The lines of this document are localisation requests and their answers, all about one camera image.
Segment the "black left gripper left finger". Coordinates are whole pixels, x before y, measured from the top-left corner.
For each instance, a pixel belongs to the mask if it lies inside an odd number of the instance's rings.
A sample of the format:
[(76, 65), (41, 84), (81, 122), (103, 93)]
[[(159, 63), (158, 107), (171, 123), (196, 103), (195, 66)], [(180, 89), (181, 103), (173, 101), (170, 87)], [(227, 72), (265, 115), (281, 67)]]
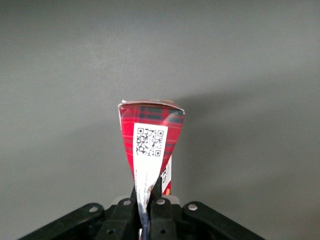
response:
[(136, 191), (118, 197), (105, 209), (88, 203), (23, 236), (22, 240), (137, 240), (138, 208)]

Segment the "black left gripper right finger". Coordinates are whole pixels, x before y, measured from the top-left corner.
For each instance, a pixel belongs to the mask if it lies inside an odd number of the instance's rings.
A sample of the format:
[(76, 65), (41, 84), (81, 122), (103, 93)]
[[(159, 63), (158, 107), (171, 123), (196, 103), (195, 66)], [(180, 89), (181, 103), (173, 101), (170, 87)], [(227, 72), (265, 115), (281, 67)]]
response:
[(209, 206), (191, 201), (180, 206), (172, 195), (162, 194), (159, 177), (151, 192), (151, 240), (262, 240), (263, 238)]

